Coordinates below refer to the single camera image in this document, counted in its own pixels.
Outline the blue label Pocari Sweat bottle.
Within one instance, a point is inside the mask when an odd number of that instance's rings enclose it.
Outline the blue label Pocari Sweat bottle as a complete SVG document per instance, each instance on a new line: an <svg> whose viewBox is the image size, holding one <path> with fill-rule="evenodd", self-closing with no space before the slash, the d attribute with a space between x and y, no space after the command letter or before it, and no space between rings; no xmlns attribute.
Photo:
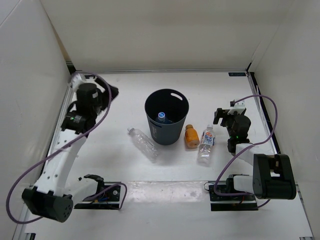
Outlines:
<svg viewBox="0 0 320 240"><path fill-rule="evenodd" d="M173 124L174 122L169 120L164 112L159 112L155 121L159 124Z"/></svg>

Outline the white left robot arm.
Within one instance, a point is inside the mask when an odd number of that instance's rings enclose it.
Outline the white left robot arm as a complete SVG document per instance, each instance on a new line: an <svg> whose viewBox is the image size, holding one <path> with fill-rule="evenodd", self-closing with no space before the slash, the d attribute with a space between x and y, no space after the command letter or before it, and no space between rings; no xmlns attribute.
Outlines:
<svg viewBox="0 0 320 240"><path fill-rule="evenodd" d="M91 197L100 200L105 195L104 179L98 175L80 177L72 187L66 187L66 182L78 152L98 126L98 115L106 112L119 94L117 87L99 77L87 82L76 76L71 88L76 100L69 105L60 126L57 149L39 179L21 195L32 214L60 223L69 218L76 204Z"/></svg>

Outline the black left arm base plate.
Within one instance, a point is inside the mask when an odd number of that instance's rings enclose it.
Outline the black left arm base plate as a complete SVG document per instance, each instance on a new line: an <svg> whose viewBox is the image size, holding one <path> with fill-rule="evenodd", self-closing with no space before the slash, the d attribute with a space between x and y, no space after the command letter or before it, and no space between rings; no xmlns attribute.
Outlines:
<svg viewBox="0 0 320 240"><path fill-rule="evenodd" d="M106 191L94 200L86 200L74 206L76 210L120 210L127 194L127 187L122 182L105 182Z"/></svg>

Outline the clear plastic bottle white cap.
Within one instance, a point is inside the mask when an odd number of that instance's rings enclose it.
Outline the clear plastic bottle white cap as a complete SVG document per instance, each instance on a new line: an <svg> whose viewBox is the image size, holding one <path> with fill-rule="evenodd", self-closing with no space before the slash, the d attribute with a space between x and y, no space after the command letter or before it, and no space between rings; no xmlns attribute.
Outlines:
<svg viewBox="0 0 320 240"><path fill-rule="evenodd" d="M127 131L135 147L150 161L155 162L159 152L154 142L140 129L128 127Z"/></svg>

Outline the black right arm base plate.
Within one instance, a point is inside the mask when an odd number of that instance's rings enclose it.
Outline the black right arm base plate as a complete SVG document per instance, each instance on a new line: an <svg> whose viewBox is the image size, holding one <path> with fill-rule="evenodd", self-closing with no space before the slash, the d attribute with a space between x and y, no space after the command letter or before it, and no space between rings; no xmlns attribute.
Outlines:
<svg viewBox="0 0 320 240"><path fill-rule="evenodd" d="M203 185L209 193L210 210L212 212L257 211L256 197L251 195L220 196L214 192L214 182L207 181Z"/></svg>

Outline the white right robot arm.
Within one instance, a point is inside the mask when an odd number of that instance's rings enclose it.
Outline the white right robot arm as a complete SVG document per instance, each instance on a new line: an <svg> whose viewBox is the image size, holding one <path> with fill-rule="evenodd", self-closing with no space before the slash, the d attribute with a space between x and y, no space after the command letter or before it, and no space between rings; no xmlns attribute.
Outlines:
<svg viewBox="0 0 320 240"><path fill-rule="evenodd" d="M261 200L293 200L297 188L289 156L259 152L258 145L251 143L248 138L251 121L245 112L245 108L218 108L214 113L213 124L217 125L222 120L220 125L227 129L227 149L233 156L230 162L240 158L253 167L253 173L232 174L226 180L225 190L219 190L221 173L214 183L213 192L230 200L245 195L254 195Z"/></svg>

